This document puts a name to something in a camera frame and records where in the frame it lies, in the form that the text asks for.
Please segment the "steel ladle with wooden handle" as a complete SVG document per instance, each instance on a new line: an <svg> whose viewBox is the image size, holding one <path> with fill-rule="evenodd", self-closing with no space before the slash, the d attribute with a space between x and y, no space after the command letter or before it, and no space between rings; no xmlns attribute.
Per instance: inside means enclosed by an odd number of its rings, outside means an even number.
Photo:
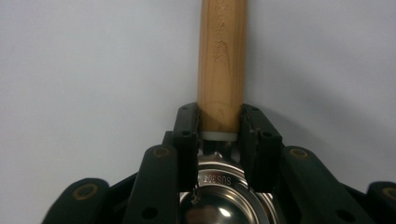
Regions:
<svg viewBox="0 0 396 224"><path fill-rule="evenodd" d="M203 0L198 93L198 176L180 194L180 224L278 224L272 196L248 186L236 144L247 46L248 0Z"/></svg>

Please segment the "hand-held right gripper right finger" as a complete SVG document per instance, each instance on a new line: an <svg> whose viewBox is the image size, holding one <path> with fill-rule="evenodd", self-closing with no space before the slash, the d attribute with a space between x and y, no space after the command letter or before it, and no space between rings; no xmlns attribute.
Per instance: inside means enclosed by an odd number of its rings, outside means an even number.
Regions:
<svg viewBox="0 0 396 224"><path fill-rule="evenodd" d="M285 224L368 224L368 215L320 159L283 144L259 108L243 105L238 146L249 187L274 197Z"/></svg>

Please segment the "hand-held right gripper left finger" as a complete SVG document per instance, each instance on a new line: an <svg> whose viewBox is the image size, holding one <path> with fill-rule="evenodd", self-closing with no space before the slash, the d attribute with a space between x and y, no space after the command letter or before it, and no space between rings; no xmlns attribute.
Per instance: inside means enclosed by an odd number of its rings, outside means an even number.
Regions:
<svg viewBox="0 0 396 224"><path fill-rule="evenodd" d="M198 105L183 105L163 142L146 150L122 224L179 223L179 194L197 182L198 126Z"/></svg>

